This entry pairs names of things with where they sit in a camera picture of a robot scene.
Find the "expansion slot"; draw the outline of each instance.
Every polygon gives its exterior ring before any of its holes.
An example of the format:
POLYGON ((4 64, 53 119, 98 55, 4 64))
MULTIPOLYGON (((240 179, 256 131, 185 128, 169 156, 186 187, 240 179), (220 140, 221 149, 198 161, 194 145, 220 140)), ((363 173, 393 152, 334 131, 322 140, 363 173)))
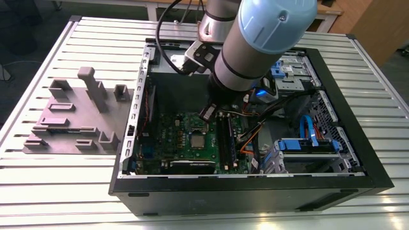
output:
POLYGON ((236 145, 230 115, 220 114, 216 119, 217 143, 220 155, 220 169, 229 170, 237 167, 236 145))

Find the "wooden cabinet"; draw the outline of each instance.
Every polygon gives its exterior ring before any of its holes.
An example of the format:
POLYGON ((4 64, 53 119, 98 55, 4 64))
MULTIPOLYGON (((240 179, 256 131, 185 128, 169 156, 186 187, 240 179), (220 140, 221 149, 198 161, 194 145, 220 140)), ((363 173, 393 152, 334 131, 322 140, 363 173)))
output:
POLYGON ((336 0, 344 10, 330 33, 354 34, 378 66, 409 39, 409 0, 336 0))

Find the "aluminum table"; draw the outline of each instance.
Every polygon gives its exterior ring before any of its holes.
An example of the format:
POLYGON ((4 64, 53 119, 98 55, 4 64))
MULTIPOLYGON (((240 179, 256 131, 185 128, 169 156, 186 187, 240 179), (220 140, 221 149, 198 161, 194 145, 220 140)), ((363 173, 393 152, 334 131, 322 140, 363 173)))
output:
MULTIPOLYGON (((53 79, 84 87, 92 66, 105 88, 133 88, 145 38, 156 22, 73 17, 0 131, 0 228, 48 229, 407 229, 409 108, 359 43, 342 34, 305 33, 317 48, 381 159, 394 188, 322 212, 136 217, 108 195, 114 156, 28 155, 22 143, 41 115, 53 79)), ((192 24, 164 23, 162 38, 196 38, 192 24)))

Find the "open computer tower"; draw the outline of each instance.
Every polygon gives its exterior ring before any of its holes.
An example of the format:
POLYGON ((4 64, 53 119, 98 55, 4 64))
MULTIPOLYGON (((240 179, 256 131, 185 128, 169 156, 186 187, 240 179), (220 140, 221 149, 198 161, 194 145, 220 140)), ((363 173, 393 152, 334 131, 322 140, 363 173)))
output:
MULTIPOLYGON (((162 42, 176 64, 192 42, 162 42)), ((324 210, 393 187, 318 50, 294 48, 272 67, 277 100, 314 93, 274 112, 244 149, 264 91, 254 88, 206 123, 197 113, 208 75, 174 73, 146 40, 109 189, 134 215, 324 210)))

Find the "green circuit board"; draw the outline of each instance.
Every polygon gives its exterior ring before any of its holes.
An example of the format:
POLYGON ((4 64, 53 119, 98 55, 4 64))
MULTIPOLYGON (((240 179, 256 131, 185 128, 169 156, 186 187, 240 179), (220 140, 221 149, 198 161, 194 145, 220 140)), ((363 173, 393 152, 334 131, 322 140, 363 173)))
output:
MULTIPOLYGON (((230 120, 238 135, 242 132, 240 117, 232 116, 230 120)), ((145 174, 160 174, 164 160, 213 161, 217 174, 248 173, 246 159, 238 160, 233 169, 220 168, 216 122, 204 122, 197 113, 160 114, 156 137, 153 148, 148 149, 149 158, 142 160, 145 174)))

